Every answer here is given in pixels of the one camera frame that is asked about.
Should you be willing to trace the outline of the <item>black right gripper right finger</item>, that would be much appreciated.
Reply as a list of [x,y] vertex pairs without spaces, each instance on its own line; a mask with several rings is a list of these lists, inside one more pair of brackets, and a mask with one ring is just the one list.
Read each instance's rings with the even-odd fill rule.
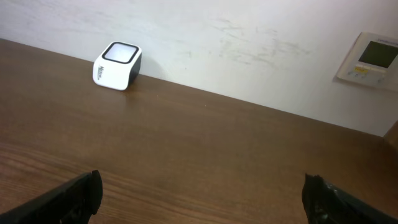
[[397,224],[397,219],[325,181],[305,175],[302,203],[309,224]]

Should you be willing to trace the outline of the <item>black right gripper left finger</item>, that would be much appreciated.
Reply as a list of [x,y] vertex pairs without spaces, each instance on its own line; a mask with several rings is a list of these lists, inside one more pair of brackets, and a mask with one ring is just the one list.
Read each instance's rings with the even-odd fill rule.
[[102,178],[93,170],[2,213],[1,223],[88,223],[102,198]]

